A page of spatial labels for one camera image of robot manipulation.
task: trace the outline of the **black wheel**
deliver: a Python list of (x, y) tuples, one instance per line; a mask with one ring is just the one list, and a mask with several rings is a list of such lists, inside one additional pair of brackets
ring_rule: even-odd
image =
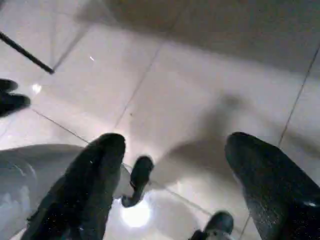
[(123, 196), (121, 199), (122, 205), (125, 208), (133, 207), (141, 200), (145, 186), (149, 182), (150, 174), (153, 169), (154, 163), (148, 156), (141, 156), (135, 162), (130, 175), (130, 184), (134, 193), (132, 196)]
[(204, 228), (205, 233), (212, 234), (215, 230), (231, 234), (234, 229), (234, 218), (227, 211), (214, 214)]

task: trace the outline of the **white floor tile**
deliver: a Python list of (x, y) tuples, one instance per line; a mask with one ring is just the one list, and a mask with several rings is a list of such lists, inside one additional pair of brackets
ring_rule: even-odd
[(242, 240), (261, 240), (258, 230), (254, 224), (253, 219), (250, 217), (249, 222), (244, 229)]
[(298, 99), (281, 149), (320, 186), (320, 54)]
[(15, 117), (16, 117), (16, 115), (13, 114), (13, 115), (9, 115), (9, 116), (0, 118), (0, 138), (6, 132), (6, 130), (8, 129), (10, 124), (13, 122)]
[(36, 144), (85, 146), (86, 142), (31, 109), (15, 113), (15, 118), (0, 138), (0, 150)]
[(88, 141), (112, 131), (159, 44), (158, 39), (93, 25), (33, 108)]

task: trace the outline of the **floor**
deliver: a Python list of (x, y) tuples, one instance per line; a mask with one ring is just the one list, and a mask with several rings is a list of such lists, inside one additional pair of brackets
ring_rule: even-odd
[(0, 78), (32, 99), (0, 119), (0, 149), (121, 133), (127, 165), (155, 162), (152, 214), (132, 225), (116, 202), (105, 239), (186, 240), (227, 210), (235, 239), (259, 240), (225, 140), (279, 146), (320, 184), (319, 13), (312, 1), (6, 0), (0, 30), (56, 72), (0, 42)]

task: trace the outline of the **metal bar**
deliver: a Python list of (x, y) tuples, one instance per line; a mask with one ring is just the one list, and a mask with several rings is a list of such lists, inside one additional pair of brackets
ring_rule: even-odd
[(47, 73), (53, 74), (55, 72), (51, 67), (49, 67), (46, 64), (44, 64), (42, 61), (40, 61), (38, 58), (33, 56), (30, 52), (26, 51), (22, 46), (20, 46), (19, 44), (15, 43), (13, 40), (11, 40), (7, 35), (5, 35), (1, 31), (0, 31), (0, 40), (5, 42), (6, 44), (8, 44), (10, 47), (15, 49), (17, 52), (21, 53), (23, 56), (25, 56), (30, 61), (32, 61), (33, 63), (38, 65), (40, 68), (45, 70)]

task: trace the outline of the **black rubber foot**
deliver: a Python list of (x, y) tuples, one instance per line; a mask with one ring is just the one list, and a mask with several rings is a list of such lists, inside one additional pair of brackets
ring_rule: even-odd
[(148, 184), (154, 163), (148, 156), (141, 156), (135, 162), (130, 175), (130, 184), (134, 193), (132, 196), (123, 196), (121, 203), (125, 208), (135, 206), (142, 198), (145, 186)]
[(0, 117), (27, 108), (30, 103), (31, 100), (27, 96), (0, 92)]
[(231, 234), (234, 229), (234, 218), (227, 211), (219, 211), (214, 214), (205, 226), (204, 233), (212, 233), (218, 230), (227, 234)]
[(9, 79), (0, 78), (0, 91), (9, 93), (18, 88), (18, 84), (15, 81)]

